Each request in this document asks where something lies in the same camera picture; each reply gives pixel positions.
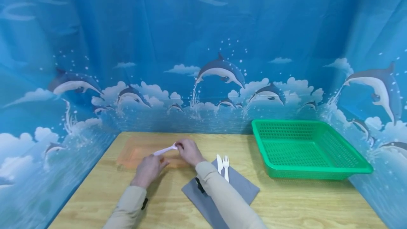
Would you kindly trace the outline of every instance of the sleeve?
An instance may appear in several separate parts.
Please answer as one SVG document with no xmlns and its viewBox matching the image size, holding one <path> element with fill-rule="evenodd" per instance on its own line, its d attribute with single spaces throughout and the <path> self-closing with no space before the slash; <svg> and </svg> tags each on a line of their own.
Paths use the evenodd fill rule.
<svg viewBox="0 0 407 229">
<path fill-rule="evenodd" d="M 138 186 L 129 186 L 121 196 L 115 210 L 103 229 L 131 229 L 141 219 L 141 211 L 148 202 L 147 191 Z"/>
<path fill-rule="evenodd" d="M 200 162 L 195 169 L 203 189 L 212 197 L 229 228 L 267 229 L 261 218 L 210 162 Z"/>
</svg>

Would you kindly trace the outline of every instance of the white spoon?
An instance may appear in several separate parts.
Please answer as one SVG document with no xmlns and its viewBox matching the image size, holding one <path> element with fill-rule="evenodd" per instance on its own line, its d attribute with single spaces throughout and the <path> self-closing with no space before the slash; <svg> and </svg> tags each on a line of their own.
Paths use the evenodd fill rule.
<svg viewBox="0 0 407 229">
<path fill-rule="evenodd" d="M 160 156 L 162 154 L 164 154 L 167 151 L 170 151 L 171 149 L 178 149 L 176 146 L 176 143 L 174 143 L 171 147 L 165 148 L 165 149 L 161 149 L 160 151 L 156 151 L 153 153 L 154 156 Z"/>
</svg>

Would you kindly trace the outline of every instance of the wooden table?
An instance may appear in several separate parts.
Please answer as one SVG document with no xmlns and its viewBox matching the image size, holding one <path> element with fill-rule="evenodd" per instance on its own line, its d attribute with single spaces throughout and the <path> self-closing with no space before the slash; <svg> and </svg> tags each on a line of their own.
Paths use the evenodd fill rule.
<svg viewBox="0 0 407 229">
<path fill-rule="evenodd" d="M 386 228 L 348 181 L 269 178 L 252 135 L 133 132 L 117 137 L 49 228 L 100 229 L 134 176 L 134 170 L 118 170 L 116 163 L 126 141 L 171 145 L 184 136 L 194 139 L 208 160 L 229 155 L 231 166 L 260 187 L 251 207 L 270 229 Z M 175 167 L 166 168 L 148 189 L 150 201 L 140 229 L 211 228 L 181 192 L 196 173 L 190 167 Z"/>
</svg>

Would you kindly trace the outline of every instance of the orange tray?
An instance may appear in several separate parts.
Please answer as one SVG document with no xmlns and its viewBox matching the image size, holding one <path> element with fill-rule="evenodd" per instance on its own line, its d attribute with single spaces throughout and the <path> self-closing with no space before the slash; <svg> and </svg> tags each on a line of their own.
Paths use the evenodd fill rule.
<svg viewBox="0 0 407 229">
<path fill-rule="evenodd" d="M 128 138 L 124 148 L 120 152 L 117 158 L 117 165 L 129 170 L 136 169 L 142 159 L 156 151 L 171 146 L 172 143 L 160 143 L 160 141 L 154 138 L 143 138 L 137 136 L 131 136 Z M 177 150 L 168 151 L 164 154 L 164 157 L 170 161 L 168 167 L 170 168 L 182 168 L 189 165 L 179 156 Z"/>
</svg>

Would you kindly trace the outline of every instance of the white plastic knife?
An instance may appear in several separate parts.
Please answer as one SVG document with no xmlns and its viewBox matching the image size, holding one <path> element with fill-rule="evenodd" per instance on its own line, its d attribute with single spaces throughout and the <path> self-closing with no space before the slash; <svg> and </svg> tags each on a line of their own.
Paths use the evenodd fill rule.
<svg viewBox="0 0 407 229">
<path fill-rule="evenodd" d="M 219 173 L 220 175 L 222 175 L 222 169 L 223 169 L 223 162 L 222 162 L 222 159 L 220 158 L 219 155 L 216 155 L 216 160 L 217 160 L 217 163 L 218 163 L 218 173 Z"/>
</svg>

